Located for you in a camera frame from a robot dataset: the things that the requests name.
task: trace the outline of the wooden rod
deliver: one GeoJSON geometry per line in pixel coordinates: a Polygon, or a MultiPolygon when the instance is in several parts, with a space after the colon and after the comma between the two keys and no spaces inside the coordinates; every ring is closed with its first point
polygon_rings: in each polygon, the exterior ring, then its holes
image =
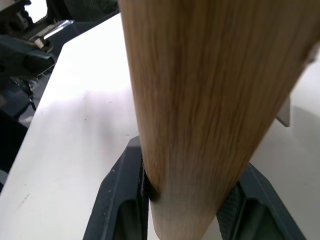
{"type": "Polygon", "coordinates": [[[199,240],[319,40],[320,1],[119,5],[156,234],[199,240]]]}

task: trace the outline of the white tabletop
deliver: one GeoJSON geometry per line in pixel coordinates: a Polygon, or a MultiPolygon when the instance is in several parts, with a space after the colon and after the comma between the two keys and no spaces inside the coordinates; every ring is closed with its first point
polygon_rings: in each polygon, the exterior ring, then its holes
{"type": "MultiPolygon", "coordinates": [[[[251,162],[307,239],[318,239],[320,65],[312,67],[292,94],[292,127],[275,121],[251,162]]],[[[118,14],[63,47],[0,195],[0,239],[81,240],[102,180],[137,135],[118,14]]],[[[157,239],[152,221],[148,239],[157,239]]],[[[203,239],[221,239],[216,220],[203,239]]]]}

